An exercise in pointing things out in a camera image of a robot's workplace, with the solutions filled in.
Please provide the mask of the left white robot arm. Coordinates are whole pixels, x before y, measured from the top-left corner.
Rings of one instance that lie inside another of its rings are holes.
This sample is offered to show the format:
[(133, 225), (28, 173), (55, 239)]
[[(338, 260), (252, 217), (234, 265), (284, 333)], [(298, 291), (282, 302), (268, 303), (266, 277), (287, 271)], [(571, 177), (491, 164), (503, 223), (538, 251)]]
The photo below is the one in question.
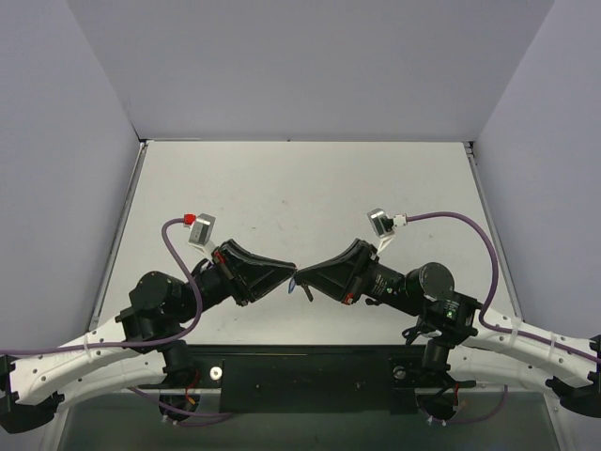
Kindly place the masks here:
[(130, 307), (95, 330), (52, 351), (2, 353), (1, 427), (30, 431), (69, 404), (131, 386), (194, 385), (200, 375), (183, 325), (228, 298), (253, 303), (295, 271), (291, 262), (251, 254), (229, 240), (185, 280), (148, 272), (130, 292)]

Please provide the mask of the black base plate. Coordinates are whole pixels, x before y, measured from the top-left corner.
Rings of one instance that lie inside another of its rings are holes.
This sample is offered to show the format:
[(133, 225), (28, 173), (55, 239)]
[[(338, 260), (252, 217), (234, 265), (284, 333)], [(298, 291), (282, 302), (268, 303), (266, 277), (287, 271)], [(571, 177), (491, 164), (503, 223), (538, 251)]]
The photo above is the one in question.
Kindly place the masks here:
[(431, 399), (473, 377), (425, 365), (424, 345), (191, 345), (169, 359), (164, 381), (141, 388), (181, 394), (187, 387), (220, 393), (221, 412), (415, 413), (421, 391)]

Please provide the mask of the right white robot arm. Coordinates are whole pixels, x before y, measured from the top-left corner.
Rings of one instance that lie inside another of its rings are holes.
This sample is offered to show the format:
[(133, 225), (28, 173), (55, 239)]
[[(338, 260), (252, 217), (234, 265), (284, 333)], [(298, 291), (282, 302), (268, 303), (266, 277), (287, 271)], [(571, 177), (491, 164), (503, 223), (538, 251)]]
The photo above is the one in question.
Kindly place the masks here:
[(380, 263), (372, 244), (355, 240), (341, 255), (301, 269), (290, 286), (344, 305), (387, 305), (417, 319), (402, 336), (427, 340), (419, 370), (431, 384), (491, 379), (555, 396), (570, 412), (600, 415), (600, 339), (575, 338), (532, 326), (455, 291), (436, 262), (402, 274)]

